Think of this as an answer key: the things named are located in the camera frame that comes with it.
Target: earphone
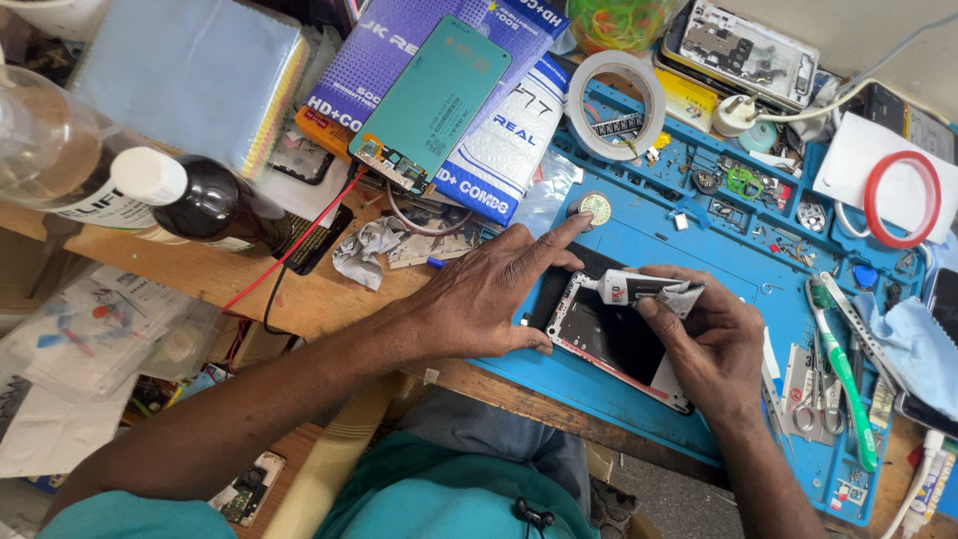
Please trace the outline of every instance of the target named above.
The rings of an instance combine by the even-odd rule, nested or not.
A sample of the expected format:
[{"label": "earphone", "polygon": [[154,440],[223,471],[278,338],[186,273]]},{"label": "earphone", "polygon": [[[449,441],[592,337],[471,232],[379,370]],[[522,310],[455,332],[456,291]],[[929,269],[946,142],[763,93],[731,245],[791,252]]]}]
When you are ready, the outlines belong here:
[{"label": "earphone", "polygon": [[539,532],[539,537],[545,537],[542,534],[542,531],[556,523],[556,516],[550,511],[540,513],[535,509],[532,509],[529,507],[526,499],[522,498],[521,496],[515,499],[515,505],[513,505],[513,515],[518,520],[527,523],[526,537],[529,537],[529,526],[536,527],[536,530]]}]

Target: red tape roll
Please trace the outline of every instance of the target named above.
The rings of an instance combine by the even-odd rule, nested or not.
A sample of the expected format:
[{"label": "red tape roll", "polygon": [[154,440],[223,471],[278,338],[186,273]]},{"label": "red tape roll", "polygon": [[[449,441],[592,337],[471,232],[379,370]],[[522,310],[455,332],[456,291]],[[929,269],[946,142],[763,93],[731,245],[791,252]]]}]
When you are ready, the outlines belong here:
[{"label": "red tape roll", "polygon": [[[892,165],[899,162],[907,163],[918,171],[918,174],[924,181],[925,188],[924,220],[922,224],[919,225],[918,230],[904,238],[892,236],[891,232],[885,228],[881,217],[878,216],[878,185],[885,176],[885,172],[887,172]],[[872,169],[872,173],[868,175],[868,181],[865,183],[864,206],[865,219],[868,220],[868,227],[872,230],[872,234],[875,235],[875,238],[883,245],[898,249],[909,249],[917,246],[931,233],[931,230],[935,227],[935,223],[938,221],[938,214],[942,209],[942,186],[938,179],[938,173],[935,171],[935,166],[921,153],[910,150],[895,152],[885,156],[875,165],[875,168]]]}]

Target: forearm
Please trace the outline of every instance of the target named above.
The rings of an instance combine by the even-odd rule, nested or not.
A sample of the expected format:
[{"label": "forearm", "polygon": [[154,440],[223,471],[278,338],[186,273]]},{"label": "forearm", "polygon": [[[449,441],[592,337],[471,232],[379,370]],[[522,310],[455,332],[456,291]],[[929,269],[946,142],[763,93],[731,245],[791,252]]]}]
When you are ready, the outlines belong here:
[{"label": "forearm", "polygon": [[208,500],[278,439],[378,376],[416,359],[407,319],[383,311],[205,389],[88,457],[47,519],[101,492]]},{"label": "forearm", "polygon": [[714,429],[748,539],[825,539],[811,508],[760,419]]}]

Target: roll of tape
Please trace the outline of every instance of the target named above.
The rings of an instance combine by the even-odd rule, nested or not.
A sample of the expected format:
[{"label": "roll of tape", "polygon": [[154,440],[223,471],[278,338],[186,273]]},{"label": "roll of tape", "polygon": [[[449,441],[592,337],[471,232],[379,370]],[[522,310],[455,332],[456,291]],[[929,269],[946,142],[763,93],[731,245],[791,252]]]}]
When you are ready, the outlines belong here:
[{"label": "roll of tape", "polygon": [[[585,109],[585,87],[596,75],[619,73],[628,78],[642,93],[646,107],[645,123],[630,143],[613,143],[600,137],[589,126]],[[642,155],[658,139],[665,125],[665,91],[650,66],[622,51],[603,51],[590,56],[576,70],[569,83],[569,102],[565,115],[572,122],[579,144],[593,157],[606,162],[631,161]]]}]

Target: orange box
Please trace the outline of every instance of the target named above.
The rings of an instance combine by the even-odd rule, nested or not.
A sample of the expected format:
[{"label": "orange box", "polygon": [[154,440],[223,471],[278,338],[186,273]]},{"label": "orange box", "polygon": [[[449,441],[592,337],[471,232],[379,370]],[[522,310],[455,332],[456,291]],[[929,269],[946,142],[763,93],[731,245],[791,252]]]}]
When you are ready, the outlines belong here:
[{"label": "orange box", "polygon": [[327,152],[346,161],[353,160],[349,146],[355,133],[348,128],[305,105],[296,113],[296,126],[306,138],[322,146]]}]

